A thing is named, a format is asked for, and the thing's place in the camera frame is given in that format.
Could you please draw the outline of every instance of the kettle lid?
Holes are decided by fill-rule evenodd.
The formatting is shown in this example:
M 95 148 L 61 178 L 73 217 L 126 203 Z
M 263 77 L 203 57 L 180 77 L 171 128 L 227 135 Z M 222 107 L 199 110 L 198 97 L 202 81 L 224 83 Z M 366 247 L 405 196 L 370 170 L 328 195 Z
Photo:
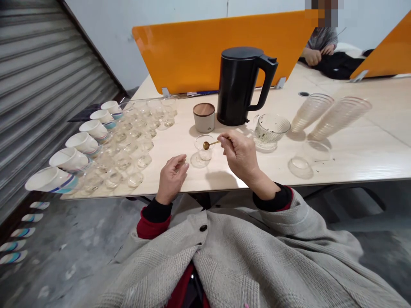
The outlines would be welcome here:
M 247 60 L 258 58 L 263 54 L 262 49 L 254 47 L 234 47 L 224 50 L 221 56 L 231 60 Z

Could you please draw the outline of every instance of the black electric kettle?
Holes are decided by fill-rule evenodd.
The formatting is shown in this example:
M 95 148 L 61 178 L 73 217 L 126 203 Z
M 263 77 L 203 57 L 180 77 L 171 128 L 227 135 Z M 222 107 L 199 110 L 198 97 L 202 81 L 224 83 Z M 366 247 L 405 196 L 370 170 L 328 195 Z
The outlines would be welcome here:
M 221 54 L 220 85 L 218 89 L 217 120 L 228 126 L 248 122 L 249 111 L 260 110 L 277 70 L 276 58 L 270 58 L 261 49 L 235 47 Z M 265 72 L 264 85 L 257 105 L 250 105 L 259 69 Z

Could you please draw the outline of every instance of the orange partition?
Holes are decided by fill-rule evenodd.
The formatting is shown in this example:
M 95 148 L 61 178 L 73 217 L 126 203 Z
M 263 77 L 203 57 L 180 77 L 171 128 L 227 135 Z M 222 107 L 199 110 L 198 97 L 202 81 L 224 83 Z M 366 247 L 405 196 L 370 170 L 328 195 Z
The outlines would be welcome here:
M 289 77 L 314 27 L 304 11 L 157 24 L 133 28 L 133 35 L 159 93 L 218 90 L 221 52 L 261 48 L 277 58 L 273 85 Z M 262 86 L 260 70 L 256 86 Z
M 351 75 L 368 70 L 367 77 L 411 73 L 411 11 Z

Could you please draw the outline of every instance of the white wall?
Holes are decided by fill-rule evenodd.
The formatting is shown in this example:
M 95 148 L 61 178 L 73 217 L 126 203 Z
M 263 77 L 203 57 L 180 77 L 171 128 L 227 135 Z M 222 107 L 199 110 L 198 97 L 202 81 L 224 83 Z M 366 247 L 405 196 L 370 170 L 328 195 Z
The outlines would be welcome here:
M 360 49 L 372 49 L 411 10 L 411 0 L 345 0 L 338 13 L 339 41 Z
M 141 85 L 147 68 L 131 29 L 146 24 L 303 10 L 305 0 L 66 0 L 126 90 Z M 411 9 L 411 0 L 340 0 L 340 41 L 375 48 Z M 273 39 L 275 32 L 271 29 Z
M 131 33 L 134 26 L 222 18 L 227 14 L 226 0 L 66 0 L 66 3 L 126 90 L 140 86 L 148 75 Z

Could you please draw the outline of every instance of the hand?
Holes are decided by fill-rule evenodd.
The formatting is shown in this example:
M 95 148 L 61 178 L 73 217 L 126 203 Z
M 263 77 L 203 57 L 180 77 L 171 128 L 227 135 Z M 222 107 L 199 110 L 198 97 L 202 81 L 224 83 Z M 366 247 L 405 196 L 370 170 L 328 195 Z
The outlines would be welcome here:
M 186 154 L 172 157 L 161 169 L 160 184 L 155 197 L 158 203 L 169 205 L 180 192 L 190 165 L 185 162 Z
M 218 136 L 227 156 L 231 171 L 247 184 L 261 200 L 272 200 L 280 188 L 260 170 L 257 163 L 256 144 L 236 130 Z
M 319 50 L 304 48 L 302 56 L 309 66 L 316 66 L 321 62 L 321 53 Z
M 223 154 L 227 156 L 231 171 L 246 184 L 252 181 L 260 170 L 254 141 L 236 130 L 222 133 L 217 140 L 224 148 Z
M 332 56 L 334 54 L 334 44 L 326 46 L 322 51 L 321 54 L 329 54 Z

